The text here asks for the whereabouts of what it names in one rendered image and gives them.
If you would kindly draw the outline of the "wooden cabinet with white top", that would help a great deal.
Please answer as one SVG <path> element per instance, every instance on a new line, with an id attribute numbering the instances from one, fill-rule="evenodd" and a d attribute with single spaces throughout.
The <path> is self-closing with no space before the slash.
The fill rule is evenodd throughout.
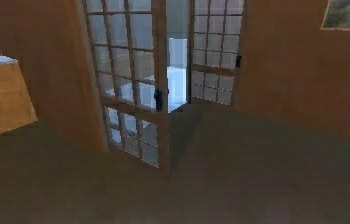
<path id="1" fill-rule="evenodd" d="M 19 62 L 0 56 L 0 134 L 37 120 Z"/>

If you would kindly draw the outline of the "brown glass-paned room door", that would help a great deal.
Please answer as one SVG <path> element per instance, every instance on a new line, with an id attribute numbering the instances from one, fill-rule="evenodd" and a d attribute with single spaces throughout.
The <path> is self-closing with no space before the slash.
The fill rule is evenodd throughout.
<path id="1" fill-rule="evenodd" d="M 81 0 L 111 149 L 170 172 L 166 0 Z M 154 92 L 163 93 L 157 111 Z"/>
<path id="2" fill-rule="evenodd" d="M 233 107 L 243 58 L 248 0 L 190 0 L 188 99 L 190 104 Z"/>

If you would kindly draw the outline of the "framed landscape picture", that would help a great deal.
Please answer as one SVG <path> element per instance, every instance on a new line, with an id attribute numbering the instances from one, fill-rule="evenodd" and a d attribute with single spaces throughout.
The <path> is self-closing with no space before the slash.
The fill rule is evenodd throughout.
<path id="1" fill-rule="evenodd" d="M 321 28 L 350 31 L 350 0 L 328 0 Z"/>

